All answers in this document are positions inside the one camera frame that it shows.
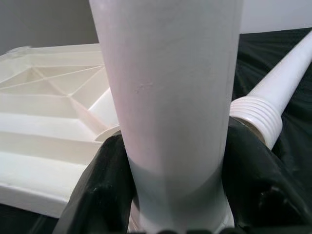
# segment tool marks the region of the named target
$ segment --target white plastic pipe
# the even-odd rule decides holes
[[[272,148],[282,131],[281,115],[312,61],[308,33],[251,91],[231,103],[230,116],[247,124]]]
[[[233,225],[221,183],[242,2],[90,0],[148,233]]]

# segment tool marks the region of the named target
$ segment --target gray wall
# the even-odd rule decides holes
[[[241,32],[312,27],[312,0],[245,0]],[[97,43],[88,0],[0,0],[0,55],[20,46]]]
[[[27,45],[97,42],[88,0],[0,0],[0,55]]]

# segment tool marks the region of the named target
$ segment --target white wall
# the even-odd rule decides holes
[[[244,0],[242,33],[312,27],[312,0]]]

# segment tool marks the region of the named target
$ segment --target black cloth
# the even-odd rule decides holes
[[[122,136],[112,136],[83,172],[53,234],[125,233],[134,194]]]
[[[245,96],[311,28],[240,35],[233,99]],[[312,64],[283,115],[272,152],[312,199]]]
[[[310,30],[297,29],[240,35],[233,99],[248,94]],[[302,225],[311,222],[309,214],[312,201],[312,66],[308,68],[302,78],[282,115],[282,119],[283,130],[272,152],[268,151],[244,125],[230,119],[224,158],[224,170],[226,172],[223,170],[223,180],[230,205],[234,210],[236,224],[241,227],[274,226],[287,223],[289,225]],[[115,141],[110,142],[110,144],[118,144],[121,147],[121,143]],[[260,148],[261,154],[259,152],[255,153],[255,145],[256,149],[257,147]],[[236,158],[241,160],[237,165],[235,164],[238,162],[235,162]],[[119,225],[124,228],[124,221],[128,215],[128,206],[124,202],[129,200],[128,195],[132,191],[129,194],[123,192],[126,194],[125,199],[122,199],[122,194],[117,196],[115,205],[120,205],[127,211],[126,215],[121,214],[122,217],[119,217],[119,219],[116,218],[116,213],[109,217],[102,213],[102,210],[97,209],[98,203],[96,202],[99,202],[101,206],[103,206],[101,202],[104,202],[103,207],[108,205],[105,203],[106,197],[103,196],[106,190],[103,190],[102,181],[99,180],[100,178],[103,179],[103,175],[107,174],[104,171],[103,175],[98,174],[100,169],[105,168],[107,161],[100,158],[95,158],[95,161],[97,163],[89,165],[80,179],[55,233],[61,233],[62,227],[63,233],[73,233],[73,230],[79,227],[80,230],[89,230],[90,228],[92,231],[94,226],[99,230],[109,230],[106,221],[112,217],[115,217],[114,220],[118,221]],[[124,160],[120,158],[120,161],[125,170],[128,170]],[[233,171],[233,169],[238,168],[241,171]],[[249,175],[249,178],[242,180],[245,175]],[[120,177],[113,177],[113,179],[118,181]],[[243,184],[249,185],[249,188],[244,188]],[[91,193],[90,189],[97,190],[97,185],[99,185],[98,189],[102,192]],[[113,193],[121,190],[121,188],[117,188],[113,190]],[[253,192],[254,196],[248,196],[250,192]],[[89,205],[81,202],[83,199],[86,199]],[[246,204],[243,204],[244,202],[250,204],[250,207],[246,207]],[[274,205],[274,208],[277,209],[275,213],[270,210],[271,205]],[[96,220],[100,221],[102,225],[96,226]],[[0,233],[50,234],[57,221],[57,219],[43,215],[0,205]],[[123,230],[113,227],[112,231]],[[250,233],[264,233],[263,229],[249,231]],[[265,233],[269,232],[274,233],[274,230],[269,229]],[[295,227],[292,233],[299,233],[299,231]]]

